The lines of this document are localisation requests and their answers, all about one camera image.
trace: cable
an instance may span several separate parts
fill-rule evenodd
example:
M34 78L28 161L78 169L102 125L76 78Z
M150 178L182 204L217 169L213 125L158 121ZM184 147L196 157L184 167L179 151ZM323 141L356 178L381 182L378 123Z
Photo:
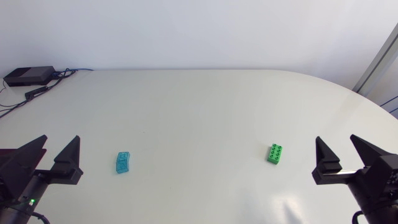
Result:
M42 220L44 224L50 224L50 221L44 217L44 215L39 214L37 212L32 213L33 217L36 217L38 220Z
M2 89L0 90L0 93L3 91L3 90L5 90L6 89L6 86L4 85L4 80L2 80Z
M64 71L62 71L62 72L53 72L53 74L52 74L52 76L53 76L53 78L54 79L59 79L61 76L61 74L62 73L64 73L64 72L72 72L72 71L79 71L79 70L89 70L89 71L94 71L94 70L92 70L92 69L89 69L89 68L73 68L73 69L69 69L69 68L67 68L67 69L65 69Z
M396 110L398 110L398 108L393 109L392 111L390 111L390 113L392 113L392 112L394 112L394 111L396 111Z
M36 97L39 97L39 96L43 95L44 93L50 91L52 88L54 88L56 85L58 85L64 78L70 77L71 75L76 73L78 70L91 70L91 69L88 69L88 68L69 69L69 68L67 68L67 69L65 69L65 71L62 71L62 72L54 72L54 73L57 74L57 76L56 76L57 78L54 78L54 79L57 79L57 82L55 82L52 86L48 86L47 90L45 90L45 91L43 91L41 93L38 93L37 95L32 95L29 98L27 98L26 100L24 100L24 101L22 101L20 103L17 103L15 105L9 105L9 106L8 105L6 105L6 106L0 105L0 106L4 106L4 107L12 107L12 108L8 108L8 109L0 110L0 112L7 111L7 112L3 113L2 115L0 115L0 119L3 118L5 115L9 114L11 111L13 111L13 110L15 110L17 108L20 108L21 106L24 106L26 103L32 101Z
M394 97L393 99L391 99L391 100L389 100L389 101L387 101L387 102L383 103L383 104L382 104L382 105L380 105L380 106L384 106L384 105L386 105L386 104L390 103L391 101L393 101L393 100L394 100L394 99L396 99L396 98L398 98L398 96L396 96L396 97Z
M358 217L359 217L360 215L363 215L363 212L362 212L362 211L357 211L356 213L354 213L354 215L353 215L353 224L359 224L359 223L358 223Z

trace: electronic device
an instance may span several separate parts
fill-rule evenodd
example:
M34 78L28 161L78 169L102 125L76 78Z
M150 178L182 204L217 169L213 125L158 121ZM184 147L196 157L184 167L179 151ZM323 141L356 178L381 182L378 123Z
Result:
M340 159L317 137L317 166L312 172L315 183L346 184L369 224L398 224L398 155L351 135L365 167L341 171Z
M47 85L53 72L53 66L17 68L3 79L9 86Z
M77 184L80 138L76 136L54 159L50 170L37 170L46 149L45 135L18 149L0 149L0 224L26 224L30 216L48 220L34 210L50 184Z

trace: black cable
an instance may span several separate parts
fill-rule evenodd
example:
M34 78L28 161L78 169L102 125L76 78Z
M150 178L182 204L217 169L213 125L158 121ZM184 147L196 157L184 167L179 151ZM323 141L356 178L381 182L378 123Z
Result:
M393 109L392 111L390 111L390 113L392 113L392 112L394 112L394 111L396 111L396 110L398 110L398 108Z
M58 85L58 84L65 78L65 76L67 75L67 72L70 72L70 74L67 75L67 77L70 77L71 75L73 75L73 74L76 73L77 71L78 71L78 70L76 70L76 69L72 69L72 70L71 70L71 69L67 68L67 69L65 69L65 71L63 71L62 76L59 77L59 79L57 80L57 82L55 82L54 85L52 85L52 86L48 86L48 89L47 89L46 91L44 91L44 92L42 92L42 93L39 93L39 94L37 94L37 95L35 95L35 96L32 96L31 98L26 99L26 100L24 100L24 101L22 101L22 102L20 102L20 103L15 104L15 105L5 106L5 107L12 107L12 106L13 106L13 107L12 107L12 108L8 108L8 109L4 109L4 110L0 110L0 112L2 112L2 111L7 111L7 112L5 112L4 114L0 115L0 119L3 118L5 115L9 114L11 111L13 111L13 110L15 110L15 109L17 109L17 108L20 108L21 106L24 106L26 103L32 101L34 98L39 97L39 96L43 95L44 93L50 91L52 88L54 88L56 85Z
M37 212L32 213L33 217L36 217L38 220L42 220L44 224L50 224L50 221L44 217L44 215L39 214Z
M2 80L2 89L0 90L0 93L3 91L3 90L5 90L6 89L6 86L4 85L4 80Z
M384 106L384 105L386 105L386 104L390 103L391 101L393 101L393 100L394 100L394 99L396 99L396 98L398 98L398 96L396 96L396 97L394 97L393 99L391 99L391 100L389 100L389 101L387 101L387 102L383 103L383 104L382 104L382 105L380 105L380 106Z
M363 212L362 212L362 211L357 211L356 213L354 213L354 215L353 215L353 224L359 224L359 223L358 223L358 217L359 217L360 215L363 215Z

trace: blue cable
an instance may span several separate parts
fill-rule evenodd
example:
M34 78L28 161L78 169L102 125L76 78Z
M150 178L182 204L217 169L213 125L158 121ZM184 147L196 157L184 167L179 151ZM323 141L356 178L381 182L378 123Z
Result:
M392 111L390 111L390 113L392 113L392 112L394 112L394 111L396 111L396 110L398 110L398 108L393 109Z
M73 71L76 71L76 72L77 72L77 71L79 71L79 70L94 71L93 69L90 69L90 68L73 68L73 69L67 68L67 69L65 69L64 71L61 71L61 72L53 72L52 76L53 76L54 78L59 78L59 75L62 74L62 73L64 73L64 72L73 72Z
M391 99L391 100L389 100L389 101L387 101L387 102L383 103L383 104L382 104L382 105L380 105L380 106L384 106L384 105L386 105L386 104L390 103L391 101L393 101L393 100L394 100L394 99L396 99L396 98L398 98L398 96L396 96L396 97L394 97L393 99Z

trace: lego brick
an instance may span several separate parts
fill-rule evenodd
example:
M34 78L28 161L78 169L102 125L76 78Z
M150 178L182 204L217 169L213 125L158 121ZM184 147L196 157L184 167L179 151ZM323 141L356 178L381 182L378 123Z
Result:
M118 174L129 171L129 152L119 152L118 159L116 160L116 172Z
M278 146L277 144L272 144L267 160L273 164L278 164L280 160L280 156L282 155L282 146Z

